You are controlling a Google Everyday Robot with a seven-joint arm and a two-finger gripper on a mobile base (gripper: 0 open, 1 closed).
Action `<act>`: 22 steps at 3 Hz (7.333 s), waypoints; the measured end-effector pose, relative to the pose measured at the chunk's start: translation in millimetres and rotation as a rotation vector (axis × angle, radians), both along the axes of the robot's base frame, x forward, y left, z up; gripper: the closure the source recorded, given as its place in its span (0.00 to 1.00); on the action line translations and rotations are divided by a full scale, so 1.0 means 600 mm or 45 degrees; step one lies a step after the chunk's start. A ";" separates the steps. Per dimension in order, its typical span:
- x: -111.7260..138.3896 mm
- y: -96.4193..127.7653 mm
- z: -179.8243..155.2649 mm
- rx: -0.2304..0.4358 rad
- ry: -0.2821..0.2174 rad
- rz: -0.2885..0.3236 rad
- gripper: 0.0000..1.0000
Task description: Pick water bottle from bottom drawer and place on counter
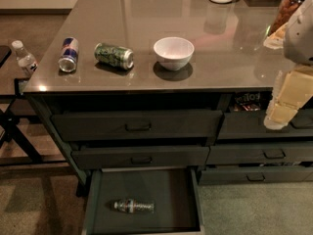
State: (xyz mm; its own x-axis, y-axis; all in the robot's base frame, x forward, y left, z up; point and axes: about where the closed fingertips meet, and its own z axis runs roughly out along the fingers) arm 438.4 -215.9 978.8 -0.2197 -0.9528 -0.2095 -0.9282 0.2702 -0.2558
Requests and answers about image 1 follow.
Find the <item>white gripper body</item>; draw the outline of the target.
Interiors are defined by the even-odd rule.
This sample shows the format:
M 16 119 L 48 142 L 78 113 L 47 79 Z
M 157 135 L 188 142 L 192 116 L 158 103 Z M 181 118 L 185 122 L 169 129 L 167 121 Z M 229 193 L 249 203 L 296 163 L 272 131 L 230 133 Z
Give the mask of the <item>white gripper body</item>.
M 283 78 L 275 102 L 290 108 L 302 108 L 313 96 L 313 68 L 296 65 Z

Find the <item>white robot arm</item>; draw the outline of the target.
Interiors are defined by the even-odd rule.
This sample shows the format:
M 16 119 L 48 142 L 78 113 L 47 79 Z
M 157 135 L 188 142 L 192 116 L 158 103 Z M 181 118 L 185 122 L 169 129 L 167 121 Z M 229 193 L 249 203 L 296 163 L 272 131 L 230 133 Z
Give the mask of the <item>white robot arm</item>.
M 285 26 L 284 56 L 295 63 L 276 76 L 264 125 L 271 130 L 287 126 L 313 97 L 313 0 L 304 0 Z

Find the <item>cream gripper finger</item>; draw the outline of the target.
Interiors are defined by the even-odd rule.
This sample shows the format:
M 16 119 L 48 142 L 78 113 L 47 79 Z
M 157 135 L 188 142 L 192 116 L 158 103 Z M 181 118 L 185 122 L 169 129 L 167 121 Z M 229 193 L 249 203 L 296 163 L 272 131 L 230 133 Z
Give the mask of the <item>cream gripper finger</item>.
M 280 130 L 286 127 L 296 114 L 297 110 L 295 109 L 271 102 L 266 110 L 263 123 L 268 129 Z

